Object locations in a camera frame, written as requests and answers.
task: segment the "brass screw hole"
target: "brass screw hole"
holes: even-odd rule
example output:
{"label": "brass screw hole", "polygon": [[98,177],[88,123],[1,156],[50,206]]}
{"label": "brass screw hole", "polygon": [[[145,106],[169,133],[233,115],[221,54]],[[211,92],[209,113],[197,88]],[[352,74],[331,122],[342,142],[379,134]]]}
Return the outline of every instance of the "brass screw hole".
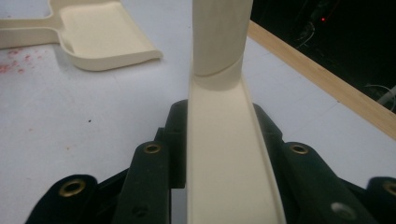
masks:
{"label": "brass screw hole", "polygon": [[387,181],[384,183],[383,187],[387,192],[389,192],[393,196],[396,196],[396,183]]}
{"label": "brass screw hole", "polygon": [[298,145],[293,145],[290,147],[290,149],[293,152],[295,152],[297,154],[301,154],[301,155],[304,155],[304,154],[308,153],[308,151],[309,151],[308,148],[303,147],[303,146],[298,146]]}
{"label": "brass screw hole", "polygon": [[85,189],[85,181],[82,179],[73,179],[64,183],[59,189],[59,195],[68,198],[79,194]]}
{"label": "brass screw hole", "polygon": [[159,145],[148,145],[145,147],[145,149],[143,149],[144,152],[148,153],[148,154],[153,154],[153,153],[157,153],[159,151],[161,151],[161,146]]}

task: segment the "red stain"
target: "red stain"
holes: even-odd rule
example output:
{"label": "red stain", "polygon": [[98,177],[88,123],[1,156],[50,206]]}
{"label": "red stain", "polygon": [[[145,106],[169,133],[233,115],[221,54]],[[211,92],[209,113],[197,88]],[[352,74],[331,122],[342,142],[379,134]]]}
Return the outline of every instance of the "red stain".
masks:
{"label": "red stain", "polygon": [[10,66],[8,64],[0,64],[0,73],[6,73]]}
{"label": "red stain", "polygon": [[9,59],[13,59],[15,56],[17,56],[18,55],[18,53],[19,53],[19,51],[17,51],[17,50],[10,50],[9,52],[8,52],[8,58]]}

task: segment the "wooden board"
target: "wooden board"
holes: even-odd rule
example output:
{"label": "wooden board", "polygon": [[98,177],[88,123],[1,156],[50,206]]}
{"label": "wooden board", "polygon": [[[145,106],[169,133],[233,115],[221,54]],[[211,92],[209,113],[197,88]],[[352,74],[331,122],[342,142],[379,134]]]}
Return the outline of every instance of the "wooden board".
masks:
{"label": "wooden board", "polygon": [[247,35],[329,93],[337,101],[396,140],[396,115],[384,106],[345,83],[344,80],[315,63],[297,49],[286,44],[253,21],[249,23]]}

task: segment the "red speck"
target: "red speck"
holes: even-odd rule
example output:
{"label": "red speck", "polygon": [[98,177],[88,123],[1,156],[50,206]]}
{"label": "red speck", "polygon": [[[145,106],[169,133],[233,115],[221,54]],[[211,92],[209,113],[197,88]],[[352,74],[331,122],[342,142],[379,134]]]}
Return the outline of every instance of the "red speck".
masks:
{"label": "red speck", "polygon": [[0,65],[0,73],[6,73],[9,69],[9,65],[8,64],[1,64]]}
{"label": "red speck", "polygon": [[19,51],[15,50],[15,49],[10,50],[10,51],[8,52],[8,58],[9,58],[9,59],[12,59],[12,58],[14,58],[18,53],[19,53]]}
{"label": "red speck", "polygon": [[30,56],[30,54],[28,54],[28,55],[26,55],[25,56],[25,59],[24,59],[26,62],[30,62],[30,61],[32,61],[32,57]]}

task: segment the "beige plastic bracket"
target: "beige plastic bracket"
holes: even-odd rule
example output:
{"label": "beige plastic bracket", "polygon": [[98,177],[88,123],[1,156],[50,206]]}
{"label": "beige plastic bracket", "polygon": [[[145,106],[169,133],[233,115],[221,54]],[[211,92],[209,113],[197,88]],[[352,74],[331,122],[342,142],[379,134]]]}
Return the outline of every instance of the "beige plastic bracket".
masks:
{"label": "beige plastic bracket", "polygon": [[59,43],[79,68],[102,71],[161,58],[120,0],[49,0],[50,15],[0,20],[0,49]]}
{"label": "beige plastic bracket", "polygon": [[189,224],[285,223],[245,80],[252,0],[193,0]]}

